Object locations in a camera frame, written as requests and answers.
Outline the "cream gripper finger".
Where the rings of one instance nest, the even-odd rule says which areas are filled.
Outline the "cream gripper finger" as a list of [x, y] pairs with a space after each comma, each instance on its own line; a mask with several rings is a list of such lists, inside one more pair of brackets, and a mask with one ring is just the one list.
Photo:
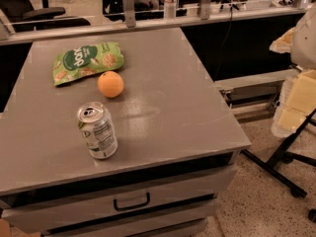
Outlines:
[[316, 109], [316, 71], [308, 70], [287, 77], [282, 84], [272, 134], [285, 138], [296, 133]]
[[270, 45], [270, 51], [276, 53], [290, 53], [293, 36], [293, 28], [286, 31], [281, 37], [274, 40]]

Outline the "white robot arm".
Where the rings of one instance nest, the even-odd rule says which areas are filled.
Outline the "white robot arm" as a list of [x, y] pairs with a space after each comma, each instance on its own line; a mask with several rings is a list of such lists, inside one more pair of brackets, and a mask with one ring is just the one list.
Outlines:
[[316, 4], [313, 4], [295, 27], [274, 40], [270, 50], [290, 54], [301, 72], [287, 76], [282, 83], [279, 106], [271, 131], [276, 137], [296, 133], [316, 109]]

